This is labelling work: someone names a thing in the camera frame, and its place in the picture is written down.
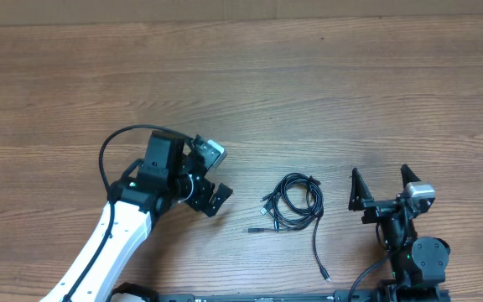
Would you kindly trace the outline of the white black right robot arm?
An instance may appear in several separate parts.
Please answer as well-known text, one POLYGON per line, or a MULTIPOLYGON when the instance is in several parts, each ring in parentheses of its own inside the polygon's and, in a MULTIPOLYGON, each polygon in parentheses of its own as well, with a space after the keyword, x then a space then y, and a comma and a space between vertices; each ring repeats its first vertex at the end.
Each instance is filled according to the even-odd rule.
POLYGON ((348 209, 361 211, 361 221, 373 224, 378 243, 386 255, 357 277, 347 301, 449 301, 439 285, 446 279, 449 244, 437 237, 420 237, 413 220, 428 212, 436 197, 435 188, 422 181, 403 164, 402 192, 390 200, 375 200, 357 168, 351 172, 348 209), (374 289, 359 289, 371 272, 389 263, 392 278, 381 280, 374 289))

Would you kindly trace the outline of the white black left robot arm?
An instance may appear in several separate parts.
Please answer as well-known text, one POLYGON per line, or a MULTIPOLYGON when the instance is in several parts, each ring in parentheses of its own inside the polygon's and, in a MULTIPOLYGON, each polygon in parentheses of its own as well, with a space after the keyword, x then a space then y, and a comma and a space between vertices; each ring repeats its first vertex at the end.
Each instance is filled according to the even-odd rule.
POLYGON ((157 301, 158 293, 150 288, 116 282, 173 206, 185 203, 208 217, 218 212, 232 190, 205 176, 225 156, 226 149, 211 139, 153 128, 144 157, 106 186, 107 203, 94 232, 45 300, 157 301))

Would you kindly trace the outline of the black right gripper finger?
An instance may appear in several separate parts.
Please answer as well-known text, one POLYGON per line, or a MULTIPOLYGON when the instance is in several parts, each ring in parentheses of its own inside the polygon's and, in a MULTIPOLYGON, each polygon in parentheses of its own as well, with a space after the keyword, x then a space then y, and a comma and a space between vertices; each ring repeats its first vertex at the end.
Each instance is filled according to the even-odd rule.
POLYGON ((367 204, 372 203, 374 198, 369 191, 358 168, 351 172, 351 194, 349 199, 349 211, 363 211, 367 204))
POLYGON ((407 185, 411 182, 419 182, 420 178, 409 168, 407 164, 403 164, 400 168, 402 183, 407 185))

